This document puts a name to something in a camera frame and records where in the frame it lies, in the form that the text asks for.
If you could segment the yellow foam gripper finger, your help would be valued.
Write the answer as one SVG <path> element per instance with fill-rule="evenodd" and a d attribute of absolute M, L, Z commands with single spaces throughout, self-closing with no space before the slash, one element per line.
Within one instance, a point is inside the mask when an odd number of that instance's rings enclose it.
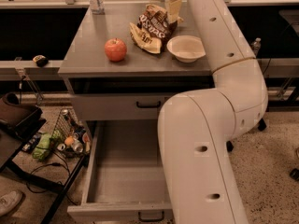
<path fill-rule="evenodd" d="M 165 0 L 164 4 L 167 11 L 168 22 L 170 24 L 183 22 L 183 19 L 179 16 L 182 0 Z"/>

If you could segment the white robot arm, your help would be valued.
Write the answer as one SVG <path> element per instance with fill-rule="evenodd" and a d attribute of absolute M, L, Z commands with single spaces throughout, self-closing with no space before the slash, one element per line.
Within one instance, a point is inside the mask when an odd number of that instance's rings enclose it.
<path fill-rule="evenodd" d="M 263 117 L 258 61 L 223 0 L 187 0 L 214 88 L 168 99 L 158 140 L 176 224 L 249 224 L 226 144 Z"/>

